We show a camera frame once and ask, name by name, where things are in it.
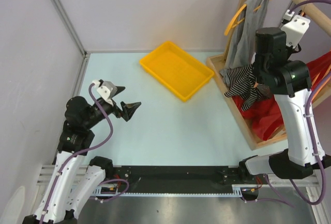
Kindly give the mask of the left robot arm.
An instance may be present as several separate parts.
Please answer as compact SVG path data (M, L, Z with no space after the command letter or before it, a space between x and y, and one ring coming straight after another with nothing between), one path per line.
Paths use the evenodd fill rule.
M89 151L106 144L113 134L109 116L129 121L140 102L118 106L113 97L124 90L111 82L97 80L88 88L96 88L100 97L90 95L94 104L82 96L75 96L66 104L63 131L59 139L54 170L45 195L36 211L24 217L23 223L77 223L85 203L100 185L115 184L115 195L106 199L96 197L100 203L116 199L129 189L129 182L115 174L110 159L96 156L87 166L77 187L73 187L82 162Z

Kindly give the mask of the striped tank top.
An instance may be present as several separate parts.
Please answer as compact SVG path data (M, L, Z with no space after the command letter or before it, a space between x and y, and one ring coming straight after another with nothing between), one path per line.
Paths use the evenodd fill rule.
M253 64L223 69L220 73L223 76L223 82L228 87L225 96L239 96L244 100L241 106L242 111L247 111L255 102L270 99L272 96L268 86L259 83L255 85L257 79L253 74Z

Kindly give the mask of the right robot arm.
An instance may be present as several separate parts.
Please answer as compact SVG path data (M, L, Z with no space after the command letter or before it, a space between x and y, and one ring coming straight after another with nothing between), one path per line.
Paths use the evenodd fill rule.
M252 156L239 163L239 179L251 183L259 174L299 180L314 170L330 167L316 133L311 107L311 77L302 61L289 60L287 35L278 27L264 27L255 33L253 74L269 87L280 109L288 148L282 152Z

